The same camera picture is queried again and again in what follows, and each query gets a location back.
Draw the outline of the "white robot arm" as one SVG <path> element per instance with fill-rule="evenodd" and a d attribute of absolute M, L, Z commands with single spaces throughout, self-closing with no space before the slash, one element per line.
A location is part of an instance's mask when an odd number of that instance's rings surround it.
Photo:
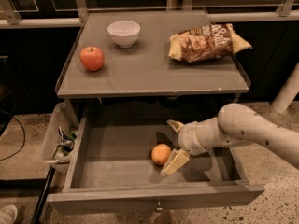
<path fill-rule="evenodd" d="M 177 133 L 179 150 L 174 149 L 161 171 L 169 176 L 184 166 L 190 156 L 219 147 L 243 146 L 250 141 L 266 147 L 294 167 L 299 166 L 299 133 L 278 126 L 249 107 L 230 103 L 215 118 L 183 124 L 169 120 Z"/>

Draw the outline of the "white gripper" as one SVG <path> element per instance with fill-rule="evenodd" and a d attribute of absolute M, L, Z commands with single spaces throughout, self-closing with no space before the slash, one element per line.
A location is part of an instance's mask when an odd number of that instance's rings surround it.
<path fill-rule="evenodd" d="M 189 161 L 190 155 L 197 156 L 206 153 L 206 149 L 200 143 L 197 135 L 198 122 L 183 124 L 180 121 L 169 119 L 166 123 L 178 134 L 178 144 L 182 149 L 174 148 L 171 151 L 161 171 L 163 177 L 172 175 L 184 166 Z"/>

